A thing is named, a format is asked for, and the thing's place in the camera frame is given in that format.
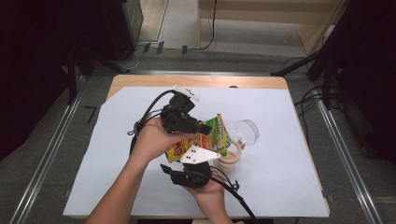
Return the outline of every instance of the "yellow package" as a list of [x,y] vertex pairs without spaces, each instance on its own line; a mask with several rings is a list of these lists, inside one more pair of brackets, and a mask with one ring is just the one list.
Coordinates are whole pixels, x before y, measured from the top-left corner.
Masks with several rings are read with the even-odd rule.
[[227,133],[221,114],[218,114],[213,119],[204,121],[203,124],[212,127],[210,134],[196,133],[192,138],[170,146],[166,151],[166,157],[169,162],[179,161],[192,145],[218,152],[222,156],[227,155],[227,147],[231,144],[231,137]]

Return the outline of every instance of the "cable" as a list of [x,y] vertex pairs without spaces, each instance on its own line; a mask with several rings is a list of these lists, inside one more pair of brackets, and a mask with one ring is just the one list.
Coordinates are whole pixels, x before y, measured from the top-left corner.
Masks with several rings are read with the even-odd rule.
[[214,10],[213,10],[213,19],[212,19],[212,27],[213,27],[213,30],[212,30],[212,38],[211,38],[209,44],[206,45],[206,47],[201,48],[201,49],[197,49],[197,50],[204,50],[204,49],[209,48],[209,46],[210,46],[210,45],[212,44],[212,42],[213,42],[213,39],[215,38],[215,19],[216,19],[216,6],[217,6],[217,4],[218,4],[218,0],[215,0],[215,8],[214,8]]
[[151,105],[148,107],[148,109],[146,110],[145,114],[143,115],[142,119],[140,119],[140,122],[138,121],[135,125],[134,125],[134,138],[132,139],[131,142],[131,147],[129,149],[129,154],[131,155],[132,150],[134,149],[134,144],[136,143],[137,140],[137,136],[139,135],[139,132],[142,130],[142,128],[144,127],[144,125],[146,124],[146,119],[149,115],[149,111],[151,110],[152,107],[154,107],[155,104],[157,104],[157,102],[163,98],[163,96],[165,96],[168,93],[173,93],[176,94],[177,92],[174,90],[170,90],[170,91],[164,91],[163,93],[161,93],[159,96],[157,96],[157,98],[154,99],[154,101],[151,103]]
[[136,53],[137,53],[140,49],[142,49],[142,48],[139,48],[139,49],[137,49],[137,50],[134,51],[134,57],[136,58],[136,64],[134,65],[134,67],[129,68],[129,67],[125,67],[124,65],[122,65],[122,64],[120,64],[120,63],[117,63],[117,64],[118,64],[119,66],[123,67],[127,72],[130,72],[130,70],[135,69],[135,68],[139,65],[139,59],[137,58]]
[[[207,0],[206,0],[206,8],[207,8],[207,15],[209,15],[209,1],[207,1]],[[212,32],[212,34],[214,35],[215,31],[212,29],[212,26],[210,25],[209,18],[207,18],[207,25],[209,26],[210,32]],[[214,50],[217,46],[218,46],[218,44],[215,41],[215,47],[212,50]]]
[[[309,100],[312,100],[311,98],[317,99],[317,98],[315,98],[315,97],[316,97],[316,96],[320,96],[320,95],[322,95],[322,93],[318,93],[318,94],[311,95],[311,96],[305,98],[304,100],[305,100],[305,101],[309,101]],[[294,103],[294,105],[299,105],[301,102],[302,102],[302,101],[297,102],[297,103]]]
[[147,124],[147,122],[149,122],[149,120],[154,119],[155,117],[159,116],[160,114],[161,114],[161,113],[155,114],[155,115],[149,117],[148,119],[146,119],[146,122],[143,124],[143,127],[145,127],[145,125]]
[[230,187],[233,186],[233,184],[231,183],[230,178],[228,178],[228,176],[226,174],[224,174],[224,172],[222,172],[218,167],[216,167],[216,166],[210,166],[210,167],[216,169],[219,172],[221,172],[221,174],[224,175],[224,177],[227,179],[227,182],[230,185]]
[[302,114],[302,117],[303,117],[303,125],[304,125],[304,129],[305,129],[305,141],[306,141],[306,144],[308,146],[309,146],[309,135],[308,135],[308,125],[306,124],[305,115],[304,115],[304,98],[309,92],[311,92],[311,91],[313,91],[314,89],[317,89],[317,88],[319,88],[319,86],[316,86],[316,87],[310,89],[308,92],[306,92],[304,94],[303,99],[301,100],[301,114]]
[[192,175],[200,175],[200,176],[209,178],[209,179],[215,181],[216,183],[222,185],[225,189],[227,189],[227,191],[229,191],[229,192],[236,198],[236,200],[238,200],[238,202],[241,203],[242,207],[245,208],[245,210],[247,211],[247,213],[250,215],[251,219],[253,219],[253,223],[259,224],[258,219],[256,218],[256,216],[254,216],[253,212],[250,210],[250,208],[249,208],[248,205],[246,204],[244,198],[242,198],[238,193],[236,193],[236,191],[233,190],[230,186],[228,186],[227,184],[225,184],[225,183],[223,183],[223,182],[217,180],[215,177],[210,176],[210,175],[203,175],[203,174],[201,174],[201,173],[194,172],[194,171],[189,171],[189,173],[192,174]]
[[301,114],[299,114],[298,117],[301,117],[304,113],[306,113],[307,111],[313,109],[314,106],[315,106],[320,100],[322,100],[322,98],[312,99],[312,100],[315,100],[315,101],[311,102],[308,106],[306,106],[305,109],[304,109],[304,112],[302,112]]

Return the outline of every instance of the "black cable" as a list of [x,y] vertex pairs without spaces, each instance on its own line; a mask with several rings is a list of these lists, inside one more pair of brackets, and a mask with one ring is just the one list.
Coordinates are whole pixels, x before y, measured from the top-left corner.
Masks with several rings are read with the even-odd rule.
[[157,104],[157,102],[163,97],[165,96],[167,93],[173,93],[176,94],[176,91],[170,90],[170,91],[164,91],[163,93],[161,93],[159,96],[157,96],[157,98],[155,98],[155,100],[151,103],[151,105],[148,107],[148,109],[146,110],[145,114],[143,115],[142,119],[140,119],[139,121],[137,121],[134,125],[134,138],[132,139],[131,142],[131,147],[129,149],[129,154],[131,155],[132,150],[134,149],[134,144],[136,143],[137,140],[137,136],[139,135],[139,132],[142,130],[142,128],[144,127],[145,123],[146,123],[146,119],[147,116],[149,114],[149,111],[151,110],[152,107],[154,107],[155,104]]
[[311,102],[308,106],[305,107],[304,111],[298,115],[298,117],[301,117],[303,114],[305,114],[307,111],[311,110],[314,108],[314,106],[321,100],[322,98],[315,99],[315,101]]
[[227,191],[229,191],[235,197],[236,200],[238,200],[238,202],[241,203],[242,207],[245,208],[247,213],[250,215],[251,219],[253,219],[253,223],[259,224],[259,220],[257,220],[256,216],[254,216],[253,212],[250,210],[250,208],[246,204],[244,198],[242,198],[235,190],[233,190],[232,187],[228,186],[227,184],[217,180],[215,177],[210,176],[210,175],[204,175],[204,174],[194,172],[194,171],[188,171],[188,174],[189,175],[200,175],[200,176],[209,178],[209,179],[215,181],[216,183],[222,185],[225,189],[227,189]]
[[230,185],[230,187],[233,186],[233,183],[231,183],[230,178],[228,178],[228,176],[227,176],[226,174],[224,174],[224,172],[222,172],[218,167],[216,167],[216,166],[210,166],[210,167],[216,169],[216,170],[219,171],[219,172],[221,172],[221,174],[224,175],[225,178],[227,179],[227,182],[228,182],[228,184]]
[[143,127],[145,127],[145,125],[147,124],[147,122],[149,122],[149,120],[154,119],[155,117],[159,116],[160,114],[161,114],[161,113],[155,114],[155,115],[149,117],[148,119],[146,119],[145,123],[143,124]]
[[251,219],[253,219],[253,223],[259,223],[259,220],[257,220],[256,216],[254,216],[253,212],[250,210],[250,208],[248,207],[248,205],[246,204],[244,198],[242,198],[238,193],[235,192],[235,190],[233,190],[231,187],[229,187],[228,185],[226,185],[225,183],[217,180],[215,177],[210,176],[209,179],[215,181],[216,183],[222,185],[225,189],[227,189],[227,191],[229,191],[235,198],[236,200],[238,200],[238,202],[241,203],[242,207],[245,208],[245,210],[247,211],[247,213],[250,215]]
[[304,129],[305,129],[305,141],[306,141],[306,144],[307,144],[308,146],[309,146],[309,135],[308,135],[308,125],[306,124],[306,119],[305,119],[305,115],[304,115],[304,98],[305,98],[305,96],[306,96],[309,92],[311,92],[311,91],[313,91],[314,89],[317,89],[317,88],[319,88],[319,87],[320,87],[320,86],[316,86],[316,87],[310,89],[309,91],[307,91],[307,92],[304,94],[303,99],[301,100],[301,113],[302,113],[302,117],[303,117]]
[[[318,99],[318,98],[316,98],[316,97],[317,97],[317,96],[320,96],[320,95],[322,95],[322,93],[313,94],[313,95],[311,95],[311,96],[308,96],[308,97],[307,97],[307,98],[305,98],[304,100],[305,100],[305,101],[310,101],[310,100],[313,100],[312,98],[314,98],[314,99]],[[301,102],[302,102],[302,101],[300,101],[300,102],[297,102],[297,103],[294,103],[294,106],[297,106],[297,105],[299,105]]]
[[212,19],[212,39],[210,40],[209,44],[201,49],[197,49],[197,50],[204,50],[209,48],[209,46],[212,44],[213,39],[215,38],[215,19],[216,19],[216,6],[218,4],[218,0],[215,0],[215,8],[213,9],[213,19]]

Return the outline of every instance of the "black stand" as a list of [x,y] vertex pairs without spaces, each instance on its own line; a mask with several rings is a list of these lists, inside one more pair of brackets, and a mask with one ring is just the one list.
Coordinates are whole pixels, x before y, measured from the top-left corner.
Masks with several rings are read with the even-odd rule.
[[297,68],[304,66],[307,63],[313,62],[312,66],[308,69],[306,76],[309,80],[316,80],[322,74],[322,72],[325,71],[323,80],[323,104],[325,104],[326,108],[329,110],[330,87],[332,83],[332,74],[335,69],[333,55],[337,50],[338,42],[342,42],[342,34],[347,29],[350,18],[353,17],[356,9],[359,6],[359,3],[359,0],[349,1],[345,13],[341,17],[340,21],[335,25],[334,30],[330,34],[329,38],[318,51],[281,71],[271,73],[271,76],[283,77]]

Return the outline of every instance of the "white paper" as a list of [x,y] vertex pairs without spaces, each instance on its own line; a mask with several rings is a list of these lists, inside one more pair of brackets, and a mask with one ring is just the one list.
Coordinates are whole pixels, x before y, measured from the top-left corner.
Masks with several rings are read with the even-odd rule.
[[[65,216],[88,216],[111,186],[129,156],[132,136],[127,135],[151,102],[170,88],[125,87],[101,108],[92,140],[79,168],[64,209]],[[230,179],[240,184],[240,194],[256,217],[328,217],[329,211],[309,150],[297,120],[290,93],[270,89],[189,88],[200,96],[190,115],[207,120],[220,113],[232,139],[241,119],[256,123],[260,138],[247,146]],[[169,103],[164,96],[153,109]],[[138,191],[133,216],[205,217],[181,186],[173,185],[160,164],[152,161]],[[241,204],[226,192],[231,217],[248,217]]]

